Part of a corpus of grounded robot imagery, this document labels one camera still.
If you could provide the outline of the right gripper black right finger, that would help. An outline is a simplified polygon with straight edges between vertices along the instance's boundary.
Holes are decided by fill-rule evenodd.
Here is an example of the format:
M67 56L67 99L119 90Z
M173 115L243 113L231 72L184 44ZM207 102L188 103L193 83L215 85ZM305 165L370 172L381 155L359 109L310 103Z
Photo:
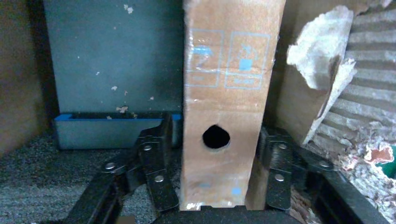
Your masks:
M300 147L283 129L261 127L260 162L268 169L266 208L291 208L291 189L307 197L324 224L385 224L329 160Z

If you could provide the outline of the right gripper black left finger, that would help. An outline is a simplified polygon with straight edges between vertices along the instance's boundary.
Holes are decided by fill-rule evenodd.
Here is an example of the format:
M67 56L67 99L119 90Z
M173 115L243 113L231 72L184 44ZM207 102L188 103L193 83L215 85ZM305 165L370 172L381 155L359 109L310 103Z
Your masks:
M65 224L115 224L125 196L146 185L158 213L179 205L167 171L172 148L172 115L158 126L142 130L131 149L106 161L75 203Z

